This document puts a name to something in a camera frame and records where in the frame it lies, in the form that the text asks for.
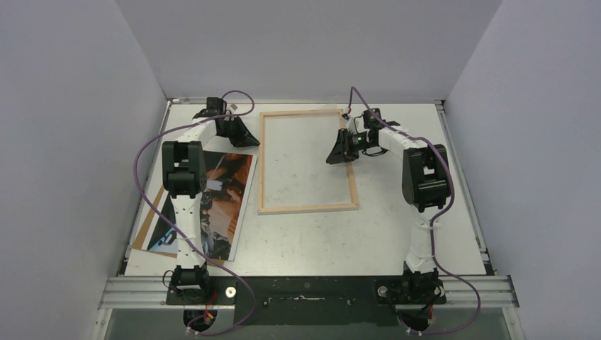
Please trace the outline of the glossy photo print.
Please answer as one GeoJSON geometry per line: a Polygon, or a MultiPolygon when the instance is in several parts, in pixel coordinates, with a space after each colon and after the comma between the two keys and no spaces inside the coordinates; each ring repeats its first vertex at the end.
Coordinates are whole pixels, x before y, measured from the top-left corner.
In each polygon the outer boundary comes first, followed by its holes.
{"type": "Polygon", "coordinates": [[[228,261],[233,261],[256,159],[250,154],[206,152],[205,162],[208,180],[200,214],[209,216],[208,234],[218,233],[229,239],[232,250],[228,261]]]}

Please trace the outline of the brown cardboard backing board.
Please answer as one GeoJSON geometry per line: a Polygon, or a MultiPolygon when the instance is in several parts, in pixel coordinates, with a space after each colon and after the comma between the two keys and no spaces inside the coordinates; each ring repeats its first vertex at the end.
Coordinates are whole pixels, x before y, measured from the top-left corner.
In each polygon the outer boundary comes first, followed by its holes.
{"type": "MultiPolygon", "coordinates": [[[[175,212],[171,200],[163,188],[158,190],[152,203],[160,209],[165,217],[175,223],[175,212]]],[[[202,248],[206,255],[219,264],[224,264],[225,261],[230,259],[231,244],[227,237],[223,237],[218,233],[208,234],[208,232],[211,232],[208,218],[207,214],[201,212],[201,244],[198,248],[202,248]]],[[[178,237],[179,234],[172,227],[161,219],[153,209],[149,209],[143,216],[132,248],[175,259],[179,253],[178,237]]]]}

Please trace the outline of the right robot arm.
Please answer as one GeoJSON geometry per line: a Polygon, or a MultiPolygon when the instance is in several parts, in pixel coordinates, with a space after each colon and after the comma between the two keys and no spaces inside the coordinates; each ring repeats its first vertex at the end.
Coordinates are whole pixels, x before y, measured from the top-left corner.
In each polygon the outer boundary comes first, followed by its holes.
{"type": "Polygon", "coordinates": [[[392,283],[380,284],[378,293],[394,304],[418,305],[434,302],[444,294],[434,261],[433,232],[435,221],[426,211],[443,210],[451,196],[446,148],[429,145],[409,135],[399,123],[382,119],[379,109],[365,110],[361,116],[363,131],[349,123],[337,131],[327,164],[349,163],[369,149],[378,147],[402,161],[403,199],[411,207],[410,248],[403,274],[392,283]]]}

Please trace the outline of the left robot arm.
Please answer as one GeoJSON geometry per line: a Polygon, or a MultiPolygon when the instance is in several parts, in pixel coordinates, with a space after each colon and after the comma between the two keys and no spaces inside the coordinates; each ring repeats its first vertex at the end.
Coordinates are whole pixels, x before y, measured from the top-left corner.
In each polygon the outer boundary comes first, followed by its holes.
{"type": "Polygon", "coordinates": [[[260,145],[235,111],[224,98],[209,97],[193,125],[176,140],[162,144],[163,186],[174,209],[174,229],[179,233],[177,264],[169,290],[194,305],[219,296],[202,250],[201,201],[208,182],[203,149],[214,137],[227,138],[236,148],[260,145]]]}

